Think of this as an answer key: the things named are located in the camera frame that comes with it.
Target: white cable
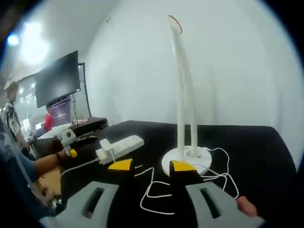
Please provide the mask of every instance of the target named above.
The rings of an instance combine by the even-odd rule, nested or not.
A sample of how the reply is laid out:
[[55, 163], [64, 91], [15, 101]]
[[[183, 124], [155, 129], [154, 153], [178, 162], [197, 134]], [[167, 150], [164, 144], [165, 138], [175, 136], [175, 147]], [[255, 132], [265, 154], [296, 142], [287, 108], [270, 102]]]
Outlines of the white cable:
[[[144, 207], [143, 207], [143, 199], [144, 199], [144, 197], [145, 197], [146, 195], [148, 195], [148, 192], [149, 192], [149, 190], [150, 190], [150, 188], [151, 188], [151, 186], [152, 186], [152, 184], [153, 184], [154, 182], [155, 182], [155, 183], [162, 183], [162, 184], [165, 184], [165, 185], [169, 185], [168, 183], [165, 183], [165, 182], [153, 181], [153, 177], [154, 177], [154, 168], [153, 168], [153, 167], [150, 167], [150, 168], [146, 169], [145, 171], [136, 174], [135, 177], [138, 177], [138, 176], [140, 176], [140, 175], [146, 173], [146, 172], [149, 171], [149, 170], [152, 170], [151, 182], [150, 182], [149, 186], [147, 187], [146, 192], [145, 192], [144, 195], [142, 196], [142, 199], [141, 199], [141, 202], [140, 202], [139, 206], [141, 207], [141, 209], [146, 210], [146, 211], [148, 211], [148, 212], [152, 212], [152, 213], [156, 213], [156, 214], [162, 214], [162, 215], [174, 215], [174, 214], [175, 214], [174, 212], [173, 212], [173, 213], [167, 213], [167, 212], [161, 212], [161, 211], [150, 210], [150, 209], [147, 209], [147, 208], [144, 208]], [[158, 197], [153, 197], [153, 196], [152, 196], [152, 197], [150, 197], [150, 198], [160, 198], [160, 197], [165, 197], [165, 196], [158, 196]]]
[[204, 175], [202, 175], [201, 177], [203, 177], [205, 181], [211, 181], [211, 180], [215, 180], [215, 179], [217, 179], [219, 177], [224, 177], [225, 178], [225, 183], [224, 183], [224, 186], [223, 186], [223, 190], [225, 190], [225, 187], [226, 187], [226, 184], [227, 184], [227, 176], [229, 176], [230, 179], [231, 179], [231, 181], [232, 181], [232, 183], [233, 183], [233, 185], [234, 185], [234, 187], [235, 187], [235, 189], [236, 189], [237, 196], [235, 197], [235, 199], [237, 199], [238, 196], [239, 196], [239, 191], [238, 191], [238, 187], [237, 187], [236, 183], [234, 182], [232, 176], [229, 174], [229, 161], [230, 161], [230, 157], [229, 157], [228, 153], [224, 149], [219, 148], [219, 147], [215, 148], [215, 149], [212, 149], [212, 150], [209, 149], [209, 148], [207, 148], [207, 150], [208, 151], [222, 150], [227, 155], [227, 157], [228, 157], [228, 160], [227, 160], [227, 172], [222, 173], [222, 174], [218, 174], [217, 172], [215, 172], [215, 171], [211, 170], [210, 168], [207, 168], [207, 167], [205, 167], [205, 166], [203, 166], [201, 164], [193, 164], [193, 165], [200, 165], [200, 166], [204, 167], [205, 169], [207, 169], [210, 172], [212, 172], [212, 173], [215, 174], [215, 176], [204, 176]]
[[70, 172], [70, 171], [72, 171], [72, 170], [75, 170], [75, 169], [84, 167], [85, 165], [91, 164], [91, 163], [93, 163], [93, 162], [97, 162], [97, 161], [99, 161], [99, 160], [100, 160], [99, 158], [96, 158], [96, 159], [94, 159], [94, 160], [92, 160], [92, 161], [89, 161], [89, 162], [87, 162], [87, 163], [84, 163], [84, 164], [82, 164], [82, 165], [78, 165], [78, 166], [76, 166], [76, 167], [73, 167], [73, 168], [71, 168], [71, 169], [68, 169], [68, 170], [64, 171], [62, 174], [60, 174], [60, 178], [62, 178], [62, 176], [63, 176], [64, 174], [66, 174], [67, 172]]
[[115, 161], [115, 159], [114, 159], [113, 153], [112, 153], [112, 152], [110, 152], [110, 154], [112, 155], [113, 161], [114, 161], [114, 162], [116, 162], [116, 161]]
[[157, 181], [157, 180], [156, 180], [156, 181], [153, 181], [152, 184], [151, 184], [150, 187], [149, 187], [149, 191], [147, 192], [147, 197], [148, 197], [148, 198], [162, 198], [162, 197], [169, 197], [169, 196], [172, 196], [172, 194], [169, 194], [169, 195], [160, 195], [160, 196], [150, 196], [150, 195], [149, 195], [149, 192], [150, 192], [150, 189], [151, 189], [151, 187], [152, 187], [152, 185], [153, 185], [154, 183], [159, 183], [159, 184], [164, 184], [164, 185], [170, 186], [170, 184], [165, 183], [165, 182], [162, 182], [162, 181]]
[[224, 177], [225, 178], [225, 183], [224, 183], [224, 186], [223, 186], [223, 190], [225, 190], [225, 187], [226, 187], [226, 184], [227, 184], [227, 177], [225, 174], [218, 174], [217, 172], [213, 171], [212, 169], [208, 168], [208, 167], [205, 167], [201, 164], [193, 164], [193, 165], [199, 165], [199, 166], [202, 166], [204, 167], [205, 169], [209, 170], [210, 172], [216, 174], [216, 176], [201, 176], [203, 178], [207, 177], [206, 179], [204, 179], [205, 181], [210, 181], [210, 180], [215, 180], [219, 177]]

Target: person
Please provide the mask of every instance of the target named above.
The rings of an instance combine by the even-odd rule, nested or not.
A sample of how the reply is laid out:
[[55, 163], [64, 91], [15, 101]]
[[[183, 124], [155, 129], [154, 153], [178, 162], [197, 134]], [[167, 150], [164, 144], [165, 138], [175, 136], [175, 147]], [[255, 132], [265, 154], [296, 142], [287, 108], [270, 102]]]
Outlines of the person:
[[14, 103], [17, 99], [18, 89], [19, 89], [19, 85], [15, 81], [11, 82], [7, 88], [8, 101], [5, 105], [4, 119], [5, 119], [6, 124], [9, 127], [10, 133], [11, 133], [14, 141], [20, 147], [21, 152], [24, 154], [24, 156], [26, 156], [30, 160], [35, 160], [35, 157], [29, 153], [30, 146], [23, 138], [23, 135], [21, 132], [21, 124], [20, 124], [17, 112], [15, 110]]
[[45, 121], [45, 130], [46, 132], [49, 132], [52, 130], [52, 117], [51, 117], [51, 104], [47, 104], [47, 114], [46, 114], [46, 121]]
[[20, 168], [20, 163], [29, 179], [35, 182], [39, 177], [56, 168], [61, 162], [67, 161], [66, 152], [61, 150], [55, 154], [31, 161], [21, 153], [13, 135], [10, 133], [10, 129], [7, 127], [7, 130], [5, 130], [4, 125], [5, 123], [0, 118], [0, 165], [3, 165], [6, 177], [18, 190], [20, 198], [35, 219], [39, 220], [45, 216], [50, 216], [50, 211], [46, 205], [29, 188]]

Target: white charging cable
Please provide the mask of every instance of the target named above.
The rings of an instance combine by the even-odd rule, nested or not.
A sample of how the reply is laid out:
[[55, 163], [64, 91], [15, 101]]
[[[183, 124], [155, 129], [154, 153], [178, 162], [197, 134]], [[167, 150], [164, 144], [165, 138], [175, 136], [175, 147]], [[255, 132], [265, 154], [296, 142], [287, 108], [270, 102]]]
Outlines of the white charging cable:
[[149, 212], [152, 212], [152, 213], [157, 213], [157, 214], [162, 214], [162, 215], [174, 215], [174, 214], [175, 214], [174, 212], [173, 212], [173, 213], [161, 212], [161, 211], [150, 210], [150, 209], [147, 209], [147, 208], [144, 208], [144, 207], [143, 207], [143, 200], [144, 200], [145, 196], [147, 196], [148, 198], [161, 198], [161, 197], [169, 197], [169, 196], [172, 196], [172, 194], [170, 194], [170, 195], [161, 195], [161, 196], [149, 196], [149, 191], [150, 191], [151, 186], [152, 186], [153, 183], [160, 183], [160, 184], [165, 184], [165, 185], [169, 185], [169, 186], [170, 186], [170, 184], [165, 183], [165, 182], [162, 182], [162, 181], [153, 181], [153, 178], [154, 178], [154, 168], [153, 168], [153, 167], [150, 167], [150, 168], [146, 169], [145, 171], [136, 174], [135, 177], [138, 177], [138, 176], [140, 176], [140, 175], [146, 173], [146, 172], [149, 171], [149, 170], [152, 170], [151, 182], [150, 182], [149, 186], [147, 187], [147, 190], [146, 190], [146, 192], [144, 193], [144, 195], [143, 195], [143, 197], [142, 197], [142, 199], [141, 199], [141, 202], [140, 202], [139, 206], [141, 207], [141, 209], [146, 210], [146, 211], [149, 211]]
[[96, 159], [94, 159], [94, 160], [92, 160], [92, 161], [89, 161], [89, 162], [87, 162], [87, 163], [84, 163], [84, 164], [82, 164], [82, 165], [78, 165], [78, 166], [75, 166], [75, 167], [73, 167], [73, 168], [71, 168], [71, 169], [68, 169], [68, 170], [64, 171], [62, 174], [60, 174], [60, 178], [62, 178], [62, 176], [65, 175], [67, 172], [70, 172], [70, 171], [72, 171], [72, 170], [75, 170], [75, 169], [84, 167], [85, 165], [91, 164], [91, 163], [93, 163], [93, 162], [97, 162], [97, 161], [99, 161], [99, 160], [100, 160], [100, 158], [96, 158]]
[[114, 163], [115, 163], [116, 161], [115, 161], [115, 158], [114, 158], [113, 152], [112, 152], [112, 151], [110, 151], [110, 154], [112, 155], [113, 161], [114, 161]]
[[236, 189], [236, 192], [237, 192], [237, 196], [235, 197], [235, 199], [237, 199], [237, 198], [239, 197], [239, 191], [238, 191], [238, 187], [237, 187], [236, 183], [234, 182], [232, 176], [229, 174], [229, 161], [230, 161], [230, 157], [229, 157], [228, 153], [227, 153], [224, 149], [219, 148], [219, 147], [218, 147], [218, 148], [215, 148], [215, 149], [212, 149], [212, 150], [209, 149], [209, 148], [206, 148], [206, 149], [207, 149], [208, 151], [222, 150], [222, 151], [227, 155], [227, 157], [228, 157], [228, 160], [227, 160], [227, 172], [222, 173], [222, 174], [218, 174], [217, 172], [213, 171], [212, 169], [210, 169], [210, 168], [208, 168], [208, 167], [205, 167], [205, 166], [203, 166], [203, 165], [201, 165], [201, 164], [193, 164], [193, 165], [194, 165], [194, 166], [195, 166], [195, 165], [202, 166], [202, 167], [204, 167], [205, 169], [207, 169], [207, 170], [209, 170], [210, 172], [212, 172], [212, 173], [215, 174], [215, 176], [205, 176], [205, 175], [202, 175], [201, 177], [204, 178], [204, 181], [211, 181], [211, 180], [215, 180], [215, 179], [217, 179], [217, 178], [219, 178], [219, 177], [224, 177], [224, 178], [225, 178], [225, 183], [224, 183], [224, 186], [223, 186], [223, 190], [225, 190], [225, 187], [226, 187], [226, 184], [227, 184], [227, 176], [230, 177], [230, 179], [231, 179], [231, 181], [232, 181], [232, 183], [233, 183], [233, 185], [234, 185], [234, 187], [235, 187], [235, 189]]

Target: computer screen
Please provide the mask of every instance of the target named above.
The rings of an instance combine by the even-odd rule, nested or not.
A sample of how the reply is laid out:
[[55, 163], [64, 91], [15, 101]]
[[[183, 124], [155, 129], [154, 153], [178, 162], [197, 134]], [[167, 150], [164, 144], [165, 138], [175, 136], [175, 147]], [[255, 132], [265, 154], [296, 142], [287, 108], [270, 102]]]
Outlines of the computer screen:
[[52, 127], [72, 123], [71, 98], [64, 99], [51, 106]]
[[35, 78], [38, 108], [60, 97], [80, 91], [78, 51], [51, 63], [39, 71]]

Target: white power strip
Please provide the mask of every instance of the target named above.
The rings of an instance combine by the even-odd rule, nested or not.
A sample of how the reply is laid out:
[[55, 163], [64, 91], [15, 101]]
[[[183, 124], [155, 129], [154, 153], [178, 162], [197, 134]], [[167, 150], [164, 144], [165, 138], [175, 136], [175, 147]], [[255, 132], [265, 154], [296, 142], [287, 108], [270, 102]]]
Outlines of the white power strip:
[[118, 142], [114, 142], [113, 144], [110, 144], [107, 139], [103, 139], [100, 141], [100, 145], [101, 149], [97, 150], [96, 154], [100, 158], [100, 163], [105, 165], [112, 162], [113, 157], [116, 160], [142, 147], [144, 145], [144, 141], [137, 135], [131, 135]]

